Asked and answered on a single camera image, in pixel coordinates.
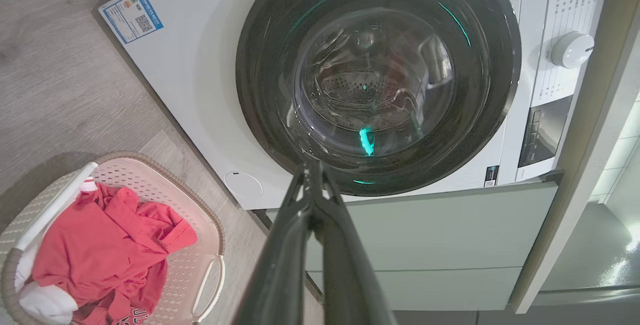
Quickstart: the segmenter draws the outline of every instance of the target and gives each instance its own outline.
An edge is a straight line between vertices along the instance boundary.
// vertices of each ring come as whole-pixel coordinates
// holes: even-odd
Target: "plastic laundry basket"
[[[60,177],[30,202],[0,235],[2,301],[7,312],[21,325],[39,325],[20,306],[16,294],[16,268],[23,250],[43,232],[76,198],[87,177],[112,187],[128,187],[141,202],[169,205],[195,230],[194,245],[167,257],[169,270],[162,297],[145,324],[187,325],[199,323],[213,309],[225,279],[224,234],[220,220],[198,195],[175,175],[152,159],[136,152],[113,152]],[[208,297],[205,284],[214,266],[219,266],[218,282]],[[201,297],[208,303],[196,312]]]

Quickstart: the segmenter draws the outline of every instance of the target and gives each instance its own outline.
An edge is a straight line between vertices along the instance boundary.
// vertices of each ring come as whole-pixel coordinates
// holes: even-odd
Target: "washing machine door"
[[[521,42],[509,0],[256,0],[236,81],[258,142],[304,153],[346,195],[404,193],[467,163],[510,106]]]

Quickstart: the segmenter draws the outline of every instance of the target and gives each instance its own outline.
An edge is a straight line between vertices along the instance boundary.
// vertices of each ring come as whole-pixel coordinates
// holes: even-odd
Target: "sticker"
[[[149,0],[119,0],[103,12],[125,44],[164,27]]]
[[[484,175],[484,187],[496,186],[496,180],[498,180],[498,168],[499,166],[489,166],[486,168],[486,175]]]

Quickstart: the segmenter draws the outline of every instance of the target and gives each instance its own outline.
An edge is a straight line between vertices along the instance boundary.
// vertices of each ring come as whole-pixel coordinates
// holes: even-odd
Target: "basket handle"
[[[211,300],[208,301],[208,304],[206,305],[205,309],[200,314],[196,314],[196,306],[198,306],[198,303],[200,302],[202,291],[204,290],[204,286],[207,283],[207,279],[211,274],[211,269],[213,268],[214,263],[218,263],[220,266],[220,273],[219,273],[219,278],[217,280],[217,286],[215,286],[215,293],[213,297],[211,297]],[[204,319],[207,315],[209,315],[209,313],[213,310],[213,307],[215,306],[216,302],[218,301],[218,298],[220,297],[220,293],[222,291],[222,285],[224,285],[224,283],[225,283],[225,261],[222,255],[218,254],[218,255],[215,255],[215,259],[211,260],[210,264],[208,264],[208,268],[206,269],[206,273],[204,274],[204,278],[202,279],[202,284],[200,285],[200,289],[198,290],[198,295],[196,296],[196,300],[193,303],[193,310],[191,312],[193,314],[194,320],[192,321],[192,324],[194,325],[199,324],[202,321],[202,319]]]
[[[75,200],[74,193],[78,191],[80,185],[94,172],[94,169],[98,167],[97,163],[91,161],[87,163],[83,168],[78,170],[75,173],[72,179],[67,181],[62,189],[57,192],[57,194],[48,202],[46,207],[40,211],[40,213],[35,216],[34,220],[30,222],[29,227],[22,233],[22,236],[14,243],[14,247],[16,249],[24,251],[27,246],[34,241],[38,233],[45,229],[48,224],[55,218],[57,218],[58,214],[64,210],[66,205],[69,205],[70,200]]]

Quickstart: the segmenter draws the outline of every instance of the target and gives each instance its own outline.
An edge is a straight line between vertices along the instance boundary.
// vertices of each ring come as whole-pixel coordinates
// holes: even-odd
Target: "tiled wall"
[[[598,202],[606,204],[611,197],[618,182],[622,178],[633,154],[636,153],[638,145],[640,145],[640,94],[631,113],[624,123],[620,138],[617,139],[613,152],[608,158],[604,171],[599,177],[598,183],[591,192],[590,202]]]

